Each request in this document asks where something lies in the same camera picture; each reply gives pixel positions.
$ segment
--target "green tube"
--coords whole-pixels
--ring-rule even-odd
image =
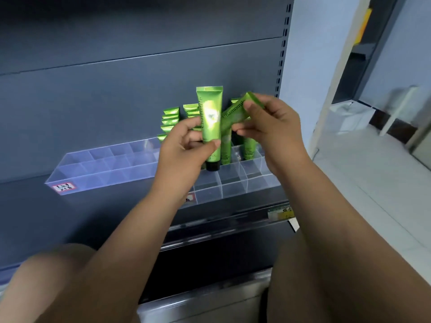
[[[164,114],[176,114],[180,115],[180,108],[169,108],[163,110]]]
[[[161,133],[160,135],[157,135],[157,138],[159,139],[160,142],[163,142],[166,138],[166,134],[165,133]]]
[[[261,108],[265,107],[252,92],[245,93],[245,95],[241,97],[239,101],[232,104],[226,111],[222,113],[222,132],[231,128],[233,124],[244,121],[249,117],[247,111],[245,111],[243,106],[244,101],[246,100],[252,100]]]
[[[162,120],[165,119],[179,119],[180,116],[178,114],[164,114],[162,115]]]
[[[257,141],[253,138],[244,138],[244,159],[254,159],[254,152],[256,151]]]
[[[180,121],[180,119],[175,118],[175,119],[162,119],[162,124],[166,125],[171,125],[171,124],[177,124],[178,121]]]
[[[197,117],[198,115],[200,115],[199,110],[194,110],[194,111],[187,111],[187,116],[193,116],[193,117]]]
[[[219,140],[223,86],[196,87],[196,94],[199,100],[203,142]],[[208,157],[206,164],[208,171],[220,169],[220,147]]]
[[[164,125],[161,125],[160,126],[160,128],[166,133],[166,134],[168,134],[171,130],[172,130],[172,128],[174,127],[174,125],[173,124],[164,124]]]
[[[189,112],[189,111],[199,111],[199,103],[194,103],[194,104],[184,104],[183,105],[184,111]]]
[[[232,129],[228,129],[224,134],[222,134],[222,144],[220,146],[220,150],[222,153],[222,165],[229,164],[231,162],[231,139]]]

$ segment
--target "leg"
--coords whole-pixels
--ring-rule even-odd
[[[66,244],[30,257],[5,291],[0,302],[0,322],[34,322],[94,253],[82,244]],[[132,322],[139,322],[137,316]]]
[[[280,249],[272,269],[267,318],[278,322],[331,322],[315,268],[300,230]]]

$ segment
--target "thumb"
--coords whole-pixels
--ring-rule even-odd
[[[271,125],[271,115],[267,113],[264,109],[262,109],[260,106],[249,100],[244,102],[244,109],[250,115],[250,118],[253,121],[257,130],[266,132],[267,127]]]
[[[199,160],[200,163],[205,162],[205,160],[214,153],[220,147],[220,140],[212,140],[200,147],[191,150],[194,157]]]

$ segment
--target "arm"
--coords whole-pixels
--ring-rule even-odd
[[[149,194],[120,223],[82,272],[37,323],[130,322],[171,221],[220,141],[202,145],[189,130],[200,118],[178,123],[163,142]]]
[[[320,277],[326,302],[341,321],[425,322],[431,287],[358,214],[310,160],[298,114],[283,101],[258,95],[239,135],[261,143],[280,180]]]

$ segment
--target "acrylic display box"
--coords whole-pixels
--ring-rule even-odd
[[[263,150],[243,161],[233,146],[231,163],[219,171],[202,170],[184,206],[237,196],[280,185],[269,171]],[[159,159],[157,138],[67,153],[46,184],[60,195],[154,177]]]

